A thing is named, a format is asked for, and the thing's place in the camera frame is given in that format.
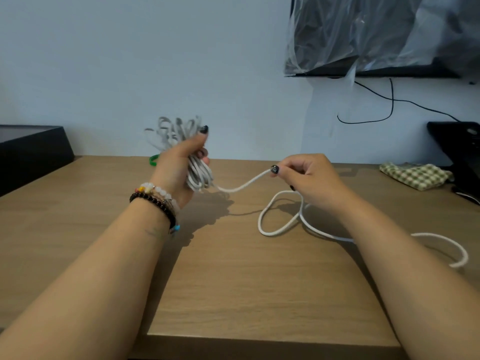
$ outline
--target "green rubber band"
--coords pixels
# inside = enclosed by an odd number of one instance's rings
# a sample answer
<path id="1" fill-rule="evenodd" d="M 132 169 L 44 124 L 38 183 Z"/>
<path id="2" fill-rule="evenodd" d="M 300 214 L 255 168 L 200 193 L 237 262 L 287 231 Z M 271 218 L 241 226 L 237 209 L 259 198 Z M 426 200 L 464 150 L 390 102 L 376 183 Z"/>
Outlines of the green rubber band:
<path id="1" fill-rule="evenodd" d="M 156 167 L 157 163 L 154 162 L 154 160 L 157 160 L 158 158 L 159 158 L 159 154 L 153 155 L 150 158 L 148 158 L 148 161 L 149 161 L 150 165 L 153 166 L 153 167 Z"/>

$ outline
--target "black cable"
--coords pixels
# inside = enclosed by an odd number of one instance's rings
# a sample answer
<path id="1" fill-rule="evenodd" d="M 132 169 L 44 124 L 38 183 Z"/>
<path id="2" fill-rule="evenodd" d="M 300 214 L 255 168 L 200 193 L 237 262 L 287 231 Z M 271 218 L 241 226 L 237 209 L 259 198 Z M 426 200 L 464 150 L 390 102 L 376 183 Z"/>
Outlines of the black cable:
<path id="1" fill-rule="evenodd" d="M 390 87 L 392 88 L 392 98 L 388 98 L 388 97 L 384 97 L 384 96 L 381 96 L 383 98 L 386 98 L 387 100 L 391 100 L 392 101 L 392 110 L 390 111 L 390 115 L 388 115 L 387 117 L 385 118 L 382 118 L 380 120 L 372 120 L 372 121 L 360 121 L 360 122 L 346 122 L 346 121 L 342 121 L 340 120 L 340 117 L 339 115 L 337 114 L 336 115 L 336 118 L 343 124 L 348 124 L 348 125 L 355 125 L 355 124 L 368 124 L 369 122 L 379 122 L 379 121 L 384 121 L 384 120 L 387 120 L 388 118 L 390 118 L 392 115 L 393 115 L 393 108 L 395 107 L 395 101 L 396 99 L 394 98 L 394 95 L 393 95 L 393 81 L 392 81 L 392 78 L 388 78 L 390 80 Z M 380 94 L 378 94 L 377 92 L 373 91 L 373 90 L 370 90 L 372 91 L 373 93 L 375 93 L 376 95 L 380 96 Z"/>
<path id="2" fill-rule="evenodd" d="M 413 104 L 419 108 L 423 108 L 424 110 L 427 110 L 427 111 L 431 111 L 431 112 L 436 112 L 437 114 L 442 114 L 442 115 L 446 115 L 450 118 L 452 118 L 453 120 L 457 121 L 457 122 L 461 122 L 459 119 L 457 119 L 456 117 L 453 117 L 452 115 L 450 114 L 447 114 L 446 112 L 442 112 L 442 111 L 438 111 L 438 110 L 434 110 L 433 108 L 428 108 L 428 107 L 425 107 L 425 106 L 422 106 L 422 105 L 419 105 L 418 103 L 415 103 L 413 101 L 410 101 L 410 100 L 398 100 L 396 98 L 394 98 L 394 95 L 393 95 L 393 82 L 392 82 L 392 78 L 389 78 L 390 80 L 390 86 L 392 87 L 392 98 L 389 98 L 387 96 L 383 96 L 382 94 L 379 94 L 378 92 L 375 92 L 374 90 L 372 90 L 371 88 L 361 84 L 360 82 L 357 82 L 355 81 L 355 84 L 369 90 L 370 92 L 372 92 L 373 94 L 381 97 L 381 98 L 384 98 L 385 100 L 389 100 L 389 101 L 392 101 L 392 112 L 390 113 L 390 115 L 388 115 L 388 117 L 386 118 L 382 118 L 381 120 L 374 120 L 374 121 L 362 121 L 362 122 L 345 122 L 345 121 L 342 121 L 340 120 L 339 116 L 337 115 L 337 119 L 344 123 L 344 124 L 365 124 L 365 123 L 369 123 L 369 122 L 378 122 L 378 121 L 384 121 L 384 120 L 387 120 L 389 117 L 392 116 L 392 113 L 393 113 L 393 102 L 396 101 L 396 102 L 408 102 L 410 104 Z"/>

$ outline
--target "hand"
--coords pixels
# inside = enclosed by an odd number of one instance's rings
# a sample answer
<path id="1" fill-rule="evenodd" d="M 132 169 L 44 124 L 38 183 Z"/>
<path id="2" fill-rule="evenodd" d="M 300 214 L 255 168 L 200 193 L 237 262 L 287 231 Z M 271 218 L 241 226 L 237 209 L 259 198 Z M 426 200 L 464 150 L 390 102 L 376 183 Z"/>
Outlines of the hand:
<path id="1" fill-rule="evenodd" d="M 196 154 L 206 164 L 210 164 L 210 159 L 207 157 L 208 151 L 203 147 L 207 137 L 207 134 L 198 133 L 164 151 L 158 157 L 150 182 L 170 193 L 180 208 L 189 203 L 194 196 L 194 191 L 185 184 L 188 173 L 188 157 Z"/>
<path id="2" fill-rule="evenodd" d="M 338 215 L 355 198 L 323 154 L 299 154 L 278 163 L 278 176 L 300 192 L 305 200 Z"/>

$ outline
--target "black box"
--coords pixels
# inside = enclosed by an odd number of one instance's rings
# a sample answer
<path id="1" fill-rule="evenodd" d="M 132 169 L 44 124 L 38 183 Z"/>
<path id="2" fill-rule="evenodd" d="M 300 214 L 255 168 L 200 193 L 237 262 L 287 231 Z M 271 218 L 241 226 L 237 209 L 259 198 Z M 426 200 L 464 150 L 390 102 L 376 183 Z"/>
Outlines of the black box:
<path id="1" fill-rule="evenodd" d="M 0 196 L 74 159 L 62 126 L 0 125 Z"/>

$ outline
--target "white beaded bracelet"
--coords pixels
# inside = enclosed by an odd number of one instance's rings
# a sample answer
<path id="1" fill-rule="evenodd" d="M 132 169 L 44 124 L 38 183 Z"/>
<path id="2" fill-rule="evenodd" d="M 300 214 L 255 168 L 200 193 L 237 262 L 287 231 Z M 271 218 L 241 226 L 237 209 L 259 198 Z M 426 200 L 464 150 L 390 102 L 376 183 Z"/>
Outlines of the white beaded bracelet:
<path id="1" fill-rule="evenodd" d="M 174 215 L 177 215 L 178 212 L 180 212 L 180 206 L 178 205 L 177 201 L 174 198 L 172 198 L 171 194 L 168 193 L 167 191 L 165 191 L 162 188 L 156 186 L 155 184 L 149 183 L 149 182 L 143 183 L 140 187 L 144 187 L 145 188 L 145 193 L 147 193 L 147 194 L 152 192 L 152 190 L 154 190 L 161 197 L 163 197 L 168 202 L 170 202 L 172 207 L 173 207 L 173 211 L 174 211 L 173 214 Z"/>

